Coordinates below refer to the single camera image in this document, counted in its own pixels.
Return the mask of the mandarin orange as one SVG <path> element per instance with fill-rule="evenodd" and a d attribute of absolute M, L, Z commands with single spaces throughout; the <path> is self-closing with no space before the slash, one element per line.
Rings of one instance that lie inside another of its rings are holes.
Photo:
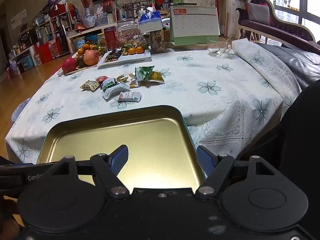
<path fill-rule="evenodd" d="M 128 49 L 128 54 L 129 55 L 135 55 L 136 54 L 136 48 L 135 47 L 131 47 Z"/>
<path fill-rule="evenodd" d="M 137 54 L 143 54 L 144 53 L 144 48 L 141 46 L 137 46 L 136 47 L 136 53 Z"/>

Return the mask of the white pink snack bar packet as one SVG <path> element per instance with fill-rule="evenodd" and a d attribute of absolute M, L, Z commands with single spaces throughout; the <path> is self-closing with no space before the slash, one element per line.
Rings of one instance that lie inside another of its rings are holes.
<path fill-rule="evenodd" d="M 119 102 L 140 102 L 142 95 L 140 92 L 121 92 Z"/>

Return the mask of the red white hawthorn packet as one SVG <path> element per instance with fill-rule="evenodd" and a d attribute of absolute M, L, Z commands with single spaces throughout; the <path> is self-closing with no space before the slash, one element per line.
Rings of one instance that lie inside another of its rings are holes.
<path fill-rule="evenodd" d="M 107 76 L 99 76 L 99 77 L 96 78 L 96 81 L 99 82 L 99 83 L 101 83 L 101 82 L 103 82 L 103 81 L 106 80 L 106 79 L 108 79 Z"/>

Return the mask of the black snack packet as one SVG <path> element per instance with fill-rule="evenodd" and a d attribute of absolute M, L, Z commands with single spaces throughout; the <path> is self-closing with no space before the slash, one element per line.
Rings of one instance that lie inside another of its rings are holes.
<path fill-rule="evenodd" d="M 105 62 L 118 61 L 121 55 L 122 55 L 122 52 L 120 48 L 114 49 L 107 55 Z"/>

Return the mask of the large pink-orange apple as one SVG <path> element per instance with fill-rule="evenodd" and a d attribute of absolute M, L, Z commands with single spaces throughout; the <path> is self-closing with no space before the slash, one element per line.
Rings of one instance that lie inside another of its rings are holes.
<path fill-rule="evenodd" d="M 99 54 L 95 50 L 87 50 L 84 53 L 84 63 L 88 66 L 93 66 L 99 61 Z"/>

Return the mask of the blue white porcelain vase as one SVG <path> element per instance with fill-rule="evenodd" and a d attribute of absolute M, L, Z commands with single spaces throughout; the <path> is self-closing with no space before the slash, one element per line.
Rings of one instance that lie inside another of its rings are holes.
<path fill-rule="evenodd" d="M 95 19 L 95 16 L 91 14 L 89 8 L 85 9 L 85 15 L 83 16 L 82 23 L 84 27 L 87 29 L 93 28 L 95 26 L 96 19 Z"/>

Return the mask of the dark purple chaise sofa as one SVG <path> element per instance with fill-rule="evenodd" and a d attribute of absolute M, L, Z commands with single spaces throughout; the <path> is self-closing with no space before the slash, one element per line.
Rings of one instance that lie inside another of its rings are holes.
<path fill-rule="evenodd" d="M 312 32 L 305 26 L 281 20 L 276 16 L 270 0 L 248 0 L 245 9 L 237 8 L 238 13 L 236 38 L 241 31 L 250 31 L 266 38 L 293 45 L 304 51 L 319 54 L 319 44 Z"/>

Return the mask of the clear glass jar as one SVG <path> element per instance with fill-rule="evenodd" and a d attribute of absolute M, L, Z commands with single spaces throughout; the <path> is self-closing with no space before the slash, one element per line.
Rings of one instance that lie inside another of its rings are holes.
<path fill-rule="evenodd" d="M 138 23 L 134 18 L 118 21 L 117 33 L 120 47 L 132 41 L 135 42 L 141 36 Z"/>

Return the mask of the red tin can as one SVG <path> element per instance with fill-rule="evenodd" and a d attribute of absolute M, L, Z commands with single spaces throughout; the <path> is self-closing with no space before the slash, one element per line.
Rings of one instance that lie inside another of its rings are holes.
<path fill-rule="evenodd" d="M 104 35 L 108 51 L 119 48 L 118 33 L 116 27 L 105 28 Z"/>

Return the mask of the wooden fruit tray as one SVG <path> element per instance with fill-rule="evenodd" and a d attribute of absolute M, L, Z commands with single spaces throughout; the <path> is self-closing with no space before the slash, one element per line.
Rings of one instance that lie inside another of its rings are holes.
<path fill-rule="evenodd" d="M 72 58 L 76 60 L 76 58 L 78 57 L 78 53 L 74 53 L 72 55 Z M 94 67 L 97 67 L 99 61 L 102 59 L 102 56 L 100 55 L 99 56 L 99 60 L 98 62 L 95 64 L 95 65 L 92 65 L 92 66 L 86 66 L 86 67 L 80 67 L 80 66 L 77 66 L 76 69 L 72 72 L 68 72 L 68 73 L 64 73 L 63 70 L 62 70 L 62 67 L 60 67 L 60 69 L 57 71 L 57 75 L 58 76 L 63 76 L 63 75 L 72 75 L 72 74 L 75 74 L 76 72 L 79 72 L 79 71 L 83 71 L 83 70 L 87 70 L 87 69 L 90 69 L 90 68 L 94 68 Z"/>

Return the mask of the long white snack packet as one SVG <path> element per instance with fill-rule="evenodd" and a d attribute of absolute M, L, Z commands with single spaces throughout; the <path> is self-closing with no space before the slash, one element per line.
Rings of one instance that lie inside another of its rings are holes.
<path fill-rule="evenodd" d="M 110 97 L 113 97 L 121 92 L 127 92 L 130 90 L 130 87 L 126 85 L 125 83 L 119 82 L 116 85 L 105 89 L 102 92 L 103 98 L 105 100 L 108 100 Z"/>

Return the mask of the red apple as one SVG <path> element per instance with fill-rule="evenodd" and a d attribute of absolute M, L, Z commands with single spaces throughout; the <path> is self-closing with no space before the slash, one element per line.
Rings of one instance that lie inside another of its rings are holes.
<path fill-rule="evenodd" d="M 69 73 L 69 72 L 73 72 L 76 70 L 78 64 L 76 62 L 76 60 L 72 57 L 69 57 L 68 59 L 66 59 L 63 64 L 62 64 L 62 70 L 64 73 Z"/>

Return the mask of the white rectangular plate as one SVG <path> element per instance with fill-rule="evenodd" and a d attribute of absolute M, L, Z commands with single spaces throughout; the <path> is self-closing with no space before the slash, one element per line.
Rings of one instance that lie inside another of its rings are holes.
<path fill-rule="evenodd" d="M 120 66 L 124 65 L 125 63 L 133 64 L 152 61 L 151 53 L 149 50 L 144 51 L 143 54 L 120 55 L 120 57 L 116 61 L 107 61 L 107 57 L 110 54 L 112 54 L 112 51 L 109 51 L 101 58 L 101 60 L 97 64 L 98 68 Z"/>

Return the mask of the gold metal tin tray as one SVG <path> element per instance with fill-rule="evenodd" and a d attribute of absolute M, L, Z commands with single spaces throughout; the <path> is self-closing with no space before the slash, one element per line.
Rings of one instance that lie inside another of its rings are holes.
<path fill-rule="evenodd" d="M 49 130 L 37 162 L 54 162 L 66 155 L 88 160 L 99 153 L 111 154 L 120 145 L 127 146 L 129 158 L 118 178 L 130 191 L 196 190 L 203 182 L 183 116 L 165 105 L 60 122 Z"/>

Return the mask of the metal spoon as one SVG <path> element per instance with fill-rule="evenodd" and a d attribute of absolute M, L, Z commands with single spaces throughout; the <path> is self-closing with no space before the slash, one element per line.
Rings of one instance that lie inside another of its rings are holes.
<path fill-rule="evenodd" d="M 219 36 L 218 41 L 222 42 L 222 43 L 227 43 L 228 44 L 228 48 L 231 49 L 232 48 L 232 41 L 234 40 L 234 37 L 225 37 L 225 36 Z"/>

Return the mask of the blue tissue pack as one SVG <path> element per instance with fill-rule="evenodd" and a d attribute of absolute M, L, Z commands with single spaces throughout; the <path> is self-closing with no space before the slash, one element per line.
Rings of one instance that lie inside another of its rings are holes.
<path fill-rule="evenodd" d="M 140 17 L 138 22 L 141 33 L 158 31 L 163 28 L 160 11 L 148 12 Z"/>

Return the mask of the green white snack packet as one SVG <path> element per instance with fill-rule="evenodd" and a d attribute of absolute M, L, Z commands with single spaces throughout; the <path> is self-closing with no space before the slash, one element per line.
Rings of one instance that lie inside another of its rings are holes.
<path fill-rule="evenodd" d="M 153 72 L 154 66 L 140 66 L 135 68 L 137 82 L 147 81 Z"/>

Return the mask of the yellow green pea packet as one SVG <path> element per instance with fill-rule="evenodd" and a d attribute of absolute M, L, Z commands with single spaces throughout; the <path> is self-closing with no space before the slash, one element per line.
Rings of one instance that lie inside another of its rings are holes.
<path fill-rule="evenodd" d="M 148 82 L 155 82 L 155 83 L 165 83 L 162 75 L 160 72 L 152 71 L 150 76 L 147 79 Z"/>

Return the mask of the silver yellow snack packet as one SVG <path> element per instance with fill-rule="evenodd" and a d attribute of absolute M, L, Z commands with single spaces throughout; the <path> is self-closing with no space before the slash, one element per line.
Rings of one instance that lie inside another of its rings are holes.
<path fill-rule="evenodd" d="M 130 74 L 129 74 L 129 82 L 130 82 L 130 84 L 129 84 L 129 87 L 130 87 L 130 88 L 136 88 L 136 87 L 139 87 L 139 86 L 140 86 L 140 85 L 139 85 L 139 82 L 138 82 L 137 79 L 136 79 L 135 74 L 133 74 L 133 73 L 130 73 Z"/>

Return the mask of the white floral tablecloth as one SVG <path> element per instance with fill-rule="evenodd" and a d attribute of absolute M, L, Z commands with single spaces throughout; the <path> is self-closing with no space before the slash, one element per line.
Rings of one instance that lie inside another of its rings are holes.
<path fill-rule="evenodd" d="M 181 111 L 195 145 L 238 156 L 272 120 L 284 115 L 301 93 L 287 65 L 246 39 L 232 43 L 225 57 L 205 50 L 154 55 L 150 65 L 164 83 L 138 87 L 140 102 L 103 98 L 81 85 L 100 76 L 134 73 L 135 64 L 53 75 L 31 97 L 5 141 L 24 163 L 36 163 L 44 139 L 56 124 L 86 116 L 170 105 Z"/>

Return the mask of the small gold candy packet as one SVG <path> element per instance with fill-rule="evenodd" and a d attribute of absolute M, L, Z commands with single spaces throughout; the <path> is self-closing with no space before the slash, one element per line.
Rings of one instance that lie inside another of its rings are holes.
<path fill-rule="evenodd" d="M 116 81 L 117 81 L 117 82 L 123 82 L 123 83 L 125 83 L 125 82 L 128 81 L 128 77 L 125 76 L 124 74 L 122 74 L 122 75 L 120 75 L 120 76 L 118 76 L 118 77 L 116 78 Z"/>

